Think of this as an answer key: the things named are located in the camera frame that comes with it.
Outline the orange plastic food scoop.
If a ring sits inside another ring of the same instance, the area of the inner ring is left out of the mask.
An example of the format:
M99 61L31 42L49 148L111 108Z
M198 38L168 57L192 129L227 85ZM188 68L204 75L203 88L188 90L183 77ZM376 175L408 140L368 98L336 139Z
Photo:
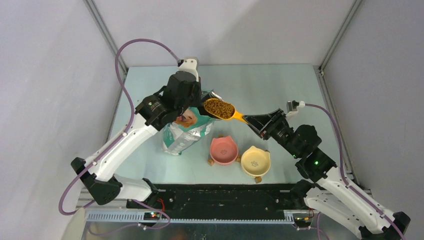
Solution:
M203 107L209 114L217 117L220 120L237 120L247 124L246 120L243 119L244 115L238 112L234 105L219 98L210 98L206 100L203 103Z

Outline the kibble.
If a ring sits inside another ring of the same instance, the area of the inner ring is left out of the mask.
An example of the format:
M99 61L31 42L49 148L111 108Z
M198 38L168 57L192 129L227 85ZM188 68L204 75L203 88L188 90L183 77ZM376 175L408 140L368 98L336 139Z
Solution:
M236 112L236 109L232 104L218 98L210 98L206 100L203 103L203 107L208 113L224 120L230 119Z

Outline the green dog food bag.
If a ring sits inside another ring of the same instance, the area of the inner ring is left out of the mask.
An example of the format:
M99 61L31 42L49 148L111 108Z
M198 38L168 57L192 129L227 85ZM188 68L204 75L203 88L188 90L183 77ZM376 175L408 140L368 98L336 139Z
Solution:
M201 107L189 107L183 115L163 128L163 151L169 155L181 155L209 134L215 120L204 115Z

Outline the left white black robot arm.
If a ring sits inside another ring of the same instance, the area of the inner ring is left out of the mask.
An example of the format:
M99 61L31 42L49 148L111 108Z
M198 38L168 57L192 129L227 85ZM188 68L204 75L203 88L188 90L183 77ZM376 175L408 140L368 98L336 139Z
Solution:
M201 83L196 70L179 70L167 85L145 97L132 110L129 123L98 153L76 157L71 166L98 205L115 199L139 201L145 208L158 202L154 185L147 179L135 180L116 175L119 166L145 141L175 121L189 107L201 103Z

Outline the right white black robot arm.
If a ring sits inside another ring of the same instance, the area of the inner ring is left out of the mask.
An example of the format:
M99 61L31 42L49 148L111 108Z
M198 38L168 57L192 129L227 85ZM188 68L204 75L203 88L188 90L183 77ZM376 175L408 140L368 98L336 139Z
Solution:
M309 207L328 216L360 240L403 240L410 217L378 203L351 179L321 149L321 138L313 125L289 126L278 109L262 115L245 115L243 120L263 140L274 139L297 163L303 177L291 189L291 204Z

